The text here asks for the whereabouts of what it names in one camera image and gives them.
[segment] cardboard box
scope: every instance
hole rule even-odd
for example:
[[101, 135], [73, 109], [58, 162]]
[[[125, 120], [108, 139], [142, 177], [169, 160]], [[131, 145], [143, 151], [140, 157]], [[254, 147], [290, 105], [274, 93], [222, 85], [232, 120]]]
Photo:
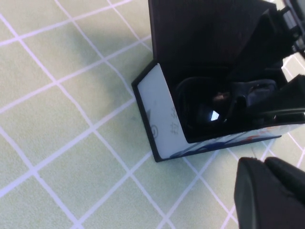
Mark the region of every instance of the cardboard box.
[[[277, 138], [305, 123], [303, 114], [295, 114], [271, 125], [191, 133], [176, 112], [176, 86], [193, 76], [223, 80], [260, 16], [274, 7], [260, 0], [149, 0], [154, 60], [132, 87], [155, 161]], [[265, 69], [257, 79], [283, 87], [282, 65]]]

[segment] black object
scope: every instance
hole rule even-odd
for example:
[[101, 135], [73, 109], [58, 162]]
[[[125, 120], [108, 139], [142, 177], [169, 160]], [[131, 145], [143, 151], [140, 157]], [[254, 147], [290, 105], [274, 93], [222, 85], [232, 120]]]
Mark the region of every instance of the black object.
[[268, 98], [246, 108], [230, 121], [249, 122], [259, 118], [275, 119], [277, 115], [301, 114], [305, 112], [305, 76], [298, 75]]
[[[147, 117], [145, 109], [150, 108], [144, 106], [143, 92], [140, 93], [139, 84], [144, 82], [150, 70], [160, 67], [174, 106], [176, 110], [179, 110], [176, 87], [183, 80], [198, 76], [222, 83], [226, 82], [226, 77], [232, 72], [239, 55], [249, 42], [261, 15], [266, 10], [276, 10], [276, 5], [263, 0], [148, 0], [148, 2], [154, 60], [133, 81], [132, 87], [154, 158], [159, 162], [175, 157], [160, 157], [152, 130], [155, 123], [150, 123]], [[282, 66], [282, 61], [267, 66], [253, 78], [253, 81], [269, 79], [275, 81], [278, 88], [284, 87], [287, 80], [281, 70]], [[182, 115], [178, 114], [178, 116], [180, 122], [183, 123]], [[279, 115], [277, 120], [271, 124], [235, 125], [209, 131], [183, 127], [183, 134], [190, 144], [271, 126], [304, 123], [303, 114]], [[252, 140], [232, 144], [237, 146], [250, 142]], [[207, 147], [206, 151], [194, 150], [190, 154], [233, 145], [215, 144], [213, 145], [215, 147]], [[185, 154], [177, 153], [176, 158], [182, 155]]]
[[234, 201], [240, 229], [303, 229], [305, 172], [276, 157], [242, 157]]
[[249, 81], [296, 52], [304, 56], [305, 6], [301, 0], [286, 0], [284, 9], [264, 12], [228, 75], [229, 81]]
[[277, 90], [274, 80], [220, 82], [213, 78], [191, 77], [176, 89], [177, 112], [182, 125], [190, 129], [215, 128], [234, 113], [267, 98]]

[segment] black plastic box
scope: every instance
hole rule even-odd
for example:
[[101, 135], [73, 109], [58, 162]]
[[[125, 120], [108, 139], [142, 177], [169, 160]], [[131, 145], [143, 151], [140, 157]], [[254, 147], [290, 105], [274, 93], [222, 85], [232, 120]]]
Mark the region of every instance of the black plastic box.
[[[157, 162], [280, 137], [305, 123], [303, 114], [272, 125], [191, 133], [176, 113], [175, 88], [192, 76], [224, 79], [260, 16], [275, 4], [261, 0], [149, 0], [152, 61], [132, 87]], [[265, 69], [279, 87], [283, 63]]]

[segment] tile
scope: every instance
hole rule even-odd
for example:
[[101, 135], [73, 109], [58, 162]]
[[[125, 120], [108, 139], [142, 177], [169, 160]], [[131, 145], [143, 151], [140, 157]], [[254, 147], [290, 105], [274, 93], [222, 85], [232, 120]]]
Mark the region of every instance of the tile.
[[304, 72], [304, 69], [294, 57], [287, 62], [285, 68], [292, 78]]
[[262, 142], [250, 143], [242, 146], [231, 147], [230, 150], [237, 158], [241, 157], [255, 157], [260, 159], [264, 154], [266, 147]]
[[286, 68], [282, 68], [282, 71], [283, 71], [283, 73], [284, 73], [284, 75], [286, 77], [286, 80], [288, 82], [290, 82], [293, 79], [293, 76], [291, 75], [290, 70], [288, 70]]
[[55, 79], [100, 60], [72, 23], [39, 33], [24, 41]]
[[151, 150], [136, 103], [102, 125], [98, 132], [129, 168]]
[[103, 56], [108, 56], [137, 41], [113, 9], [77, 20], [76, 23]]
[[270, 152], [268, 152], [263, 158], [261, 158], [261, 161], [265, 161], [267, 157], [274, 157]]
[[233, 214], [232, 214], [236, 219], [237, 219], [237, 221], [238, 221], [238, 217], [237, 217], [237, 212], [236, 212], [236, 210], [233, 212]]
[[170, 226], [168, 223], [166, 223], [166, 224], [162, 227], [162, 229], [172, 229], [172, 228], [171, 228], [171, 226]]
[[129, 178], [84, 223], [86, 229], [156, 228], [162, 217]]
[[0, 71], [0, 107], [51, 83], [19, 42], [0, 47]]
[[235, 223], [232, 219], [229, 219], [228, 224], [225, 226], [225, 229], [239, 229], [239, 227], [237, 223]]
[[234, 204], [237, 163], [226, 149], [220, 150], [202, 175], [227, 209]]
[[0, 222], [3, 229], [66, 229], [73, 225], [33, 177], [0, 199]]
[[0, 125], [33, 164], [89, 128], [75, 105], [58, 87], [2, 113]]
[[97, 136], [91, 134], [39, 174], [79, 219], [126, 172]]
[[296, 166], [298, 163], [302, 151], [293, 142], [289, 135], [283, 135], [276, 139], [270, 150], [280, 159]]
[[212, 157], [215, 151], [206, 152], [202, 154], [195, 154], [191, 156], [187, 156], [186, 159], [194, 166], [194, 168], [200, 172], [203, 166], [208, 162], [208, 160]]
[[305, 156], [303, 157], [299, 169], [305, 172]]
[[140, 39], [151, 34], [148, 1], [133, 0], [116, 9]]
[[0, 135], [0, 189], [28, 171], [17, 152]]
[[283, 0], [274, 0], [273, 3], [276, 4], [277, 10], [282, 10], [285, 7]]
[[13, 34], [5, 26], [5, 24], [2, 21], [0, 21], [0, 42], [11, 38], [14, 38]]
[[293, 131], [290, 131], [290, 135], [294, 138], [294, 140], [301, 146], [301, 148], [305, 148], [305, 126], [300, 126], [297, 129], [294, 129]]
[[68, 19], [53, 0], [3, 0], [0, 11], [19, 35]]
[[107, 0], [58, 0], [58, 2], [72, 17], [109, 6]]
[[152, 156], [134, 175], [165, 214], [196, 176], [182, 158], [156, 163]]
[[170, 220], [177, 229], [219, 229], [226, 217], [225, 210], [199, 180], [182, 200]]
[[132, 99], [116, 72], [104, 63], [62, 85], [93, 123]]
[[131, 83], [152, 60], [153, 53], [139, 44], [110, 59], [109, 62], [122, 74], [129, 87], [132, 88]]
[[115, 4], [115, 3], [119, 3], [119, 2], [121, 2], [122, 0], [110, 0], [110, 2], [112, 3], [112, 4]]
[[144, 41], [144, 43], [148, 46], [148, 47], [150, 47], [151, 48], [151, 50], [153, 50], [153, 43], [152, 43], [152, 39], [150, 38], [150, 39], [147, 39], [147, 40], [145, 40]]
[[302, 68], [305, 67], [305, 60], [304, 60], [304, 58], [299, 53], [294, 54], [294, 57], [297, 60], [297, 62], [298, 61], [300, 62], [300, 65], [302, 66]]

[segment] black lid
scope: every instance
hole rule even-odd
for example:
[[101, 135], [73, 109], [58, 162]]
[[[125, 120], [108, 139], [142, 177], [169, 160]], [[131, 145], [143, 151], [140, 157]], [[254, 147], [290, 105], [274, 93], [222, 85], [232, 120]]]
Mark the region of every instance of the black lid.
[[154, 59], [232, 64], [264, 11], [262, 0], [148, 0]]

